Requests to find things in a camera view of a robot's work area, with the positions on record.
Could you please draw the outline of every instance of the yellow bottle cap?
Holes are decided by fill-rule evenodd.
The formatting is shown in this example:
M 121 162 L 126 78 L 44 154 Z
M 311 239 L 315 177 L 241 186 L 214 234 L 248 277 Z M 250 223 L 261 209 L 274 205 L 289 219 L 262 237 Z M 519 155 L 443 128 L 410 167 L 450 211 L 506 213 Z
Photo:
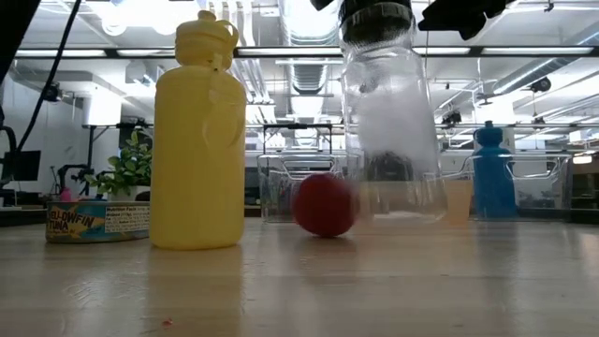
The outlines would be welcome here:
M 181 65 L 208 60 L 215 68 L 229 69 L 239 37 L 231 22 L 217 21 L 214 14 L 201 10 L 196 21 L 184 22 L 177 28 L 175 56 Z

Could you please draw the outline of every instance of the red ball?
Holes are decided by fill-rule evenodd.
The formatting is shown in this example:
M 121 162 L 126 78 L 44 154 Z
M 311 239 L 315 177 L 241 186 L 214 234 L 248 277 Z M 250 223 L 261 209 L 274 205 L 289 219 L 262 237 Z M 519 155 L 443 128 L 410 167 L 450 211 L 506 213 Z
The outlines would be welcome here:
M 330 174 L 313 174 L 301 182 L 291 211 L 298 225 L 325 238 L 344 234 L 355 220 L 351 189 Z

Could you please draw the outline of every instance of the fluorescent light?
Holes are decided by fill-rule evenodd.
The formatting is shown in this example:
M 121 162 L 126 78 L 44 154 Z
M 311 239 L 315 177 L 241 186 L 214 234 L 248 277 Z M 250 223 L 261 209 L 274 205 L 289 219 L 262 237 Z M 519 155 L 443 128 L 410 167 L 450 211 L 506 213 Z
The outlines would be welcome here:
M 58 50 L 18 50 L 17 57 L 54 57 Z M 65 50 L 64 57 L 101 57 L 106 56 L 102 50 Z
M 63 51 L 64 57 L 94 57 L 106 56 L 102 50 L 67 50 Z
M 342 65 L 343 60 L 275 60 L 277 66 L 327 66 Z
M 450 55 L 463 55 L 470 52 L 468 47 L 416 47 L 414 51 L 420 55 L 439 55 L 439 54 L 450 54 Z
M 174 56 L 174 49 L 163 50 L 117 50 L 119 55 L 126 57 L 141 57 L 141 56 Z
M 278 47 L 278 48 L 244 48 L 236 49 L 236 56 L 241 58 L 253 57 L 343 57 L 339 47 Z
M 588 54 L 593 47 L 493 47 L 485 48 L 482 54 Z
M 592 162 L 592 157 L 590 155 L 580 155 L 572 158 L 572 162 L 574 164 L 590 164 Z

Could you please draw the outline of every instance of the tuna can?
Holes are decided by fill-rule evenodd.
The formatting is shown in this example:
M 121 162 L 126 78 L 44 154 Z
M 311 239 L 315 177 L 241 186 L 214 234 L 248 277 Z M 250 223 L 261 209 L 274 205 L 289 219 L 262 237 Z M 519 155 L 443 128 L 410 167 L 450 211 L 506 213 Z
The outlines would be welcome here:
M 46 241 L 121 242 L 148 237 L 150 202 L 49 202 Z

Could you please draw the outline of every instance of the clear plastic bottle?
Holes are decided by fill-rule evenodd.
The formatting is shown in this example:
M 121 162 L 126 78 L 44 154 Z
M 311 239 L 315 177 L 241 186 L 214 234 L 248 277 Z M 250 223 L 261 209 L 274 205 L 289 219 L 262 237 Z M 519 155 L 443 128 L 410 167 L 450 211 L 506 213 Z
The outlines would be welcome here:
M 446 211 L 438 143 L 409 0 L 345 0 L 343 112 L 360 212 L 420 223 Z

